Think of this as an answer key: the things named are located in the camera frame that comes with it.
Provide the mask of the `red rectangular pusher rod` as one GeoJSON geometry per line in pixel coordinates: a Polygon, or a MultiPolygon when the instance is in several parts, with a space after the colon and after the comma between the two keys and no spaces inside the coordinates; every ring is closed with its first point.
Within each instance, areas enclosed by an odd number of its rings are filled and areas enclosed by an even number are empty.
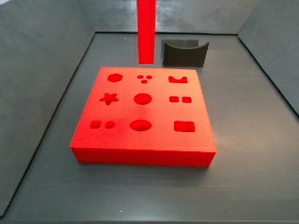
{"type": "Polygon", "coordinates": [[[140,64],[155,63],[156,0],[136,0],[137,57],[140,64]]]}

